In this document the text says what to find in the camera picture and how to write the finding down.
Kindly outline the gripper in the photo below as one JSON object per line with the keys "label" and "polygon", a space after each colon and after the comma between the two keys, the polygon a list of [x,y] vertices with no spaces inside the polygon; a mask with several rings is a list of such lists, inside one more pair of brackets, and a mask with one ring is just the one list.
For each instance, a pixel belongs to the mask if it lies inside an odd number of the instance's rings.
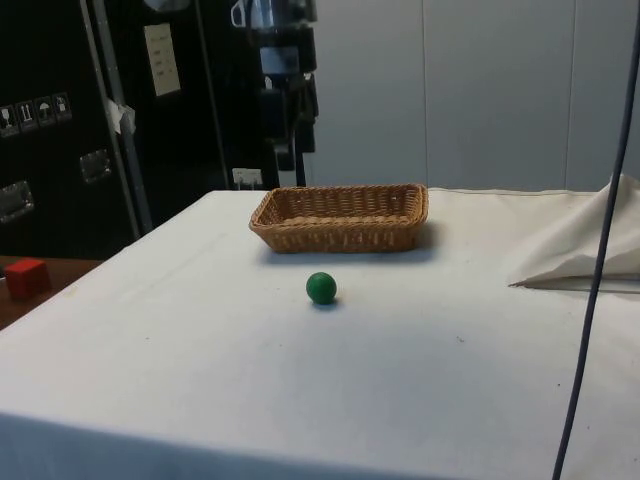
{"label": "gripper", "polygon": [[314,123],[317,118],[315,75],[265,76],[260,90],[260,111],[265,122]]}

